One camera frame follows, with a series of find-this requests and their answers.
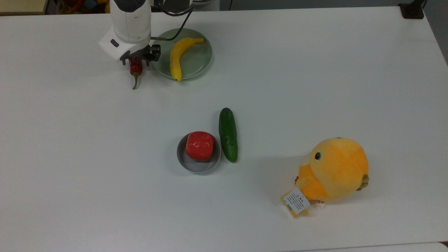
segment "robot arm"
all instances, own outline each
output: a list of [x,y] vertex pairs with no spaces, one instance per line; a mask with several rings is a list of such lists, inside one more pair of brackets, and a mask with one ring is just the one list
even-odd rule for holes
[[[185,12],[192,0],[155,0],[164,12]],[[123,61],[138,56],[149,61],[158,61],[160,46],[149,46],[151,40],[150,0],[111,0],[112,27],[100,40],[101,48],[112,59]]]

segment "green cucumber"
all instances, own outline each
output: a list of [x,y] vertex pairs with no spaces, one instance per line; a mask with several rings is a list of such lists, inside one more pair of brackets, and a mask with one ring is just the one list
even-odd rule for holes
[[225,157],[232,163],[236,162],[238,159],[237,127],[233,112],[229,108],[221,110],[219,132]]

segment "yellow banana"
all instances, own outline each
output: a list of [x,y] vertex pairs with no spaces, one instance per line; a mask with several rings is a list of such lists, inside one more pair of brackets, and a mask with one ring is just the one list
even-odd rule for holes
[[193,39],[193,38],[183,38],[179,40],[171,49],[169,56],[169,69],[171,71],[172,77],[177,80],[182,80],[182,69],[181,69],[181,57],[182,54],[194,44],[202,43],[204,39]]

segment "plush toy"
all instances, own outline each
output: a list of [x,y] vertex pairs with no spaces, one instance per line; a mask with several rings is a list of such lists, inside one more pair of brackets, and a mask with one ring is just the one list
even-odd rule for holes
[[296,186],[308,200],[333,201],[366,187],[368,173],[361,145],[348,138],[331,138],[304,157]]

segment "paper tag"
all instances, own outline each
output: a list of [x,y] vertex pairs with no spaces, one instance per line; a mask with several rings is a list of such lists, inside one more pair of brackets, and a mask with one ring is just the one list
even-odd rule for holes
[[325,202],[318,200],[315,205],[320,208],[323,208],[325,206]]
[[289,210],[294,211],[296,214],[299,214],[311,205],[299,188],[296,188],[294,191],[287,194],[283,198],[283,201],[286,203]]

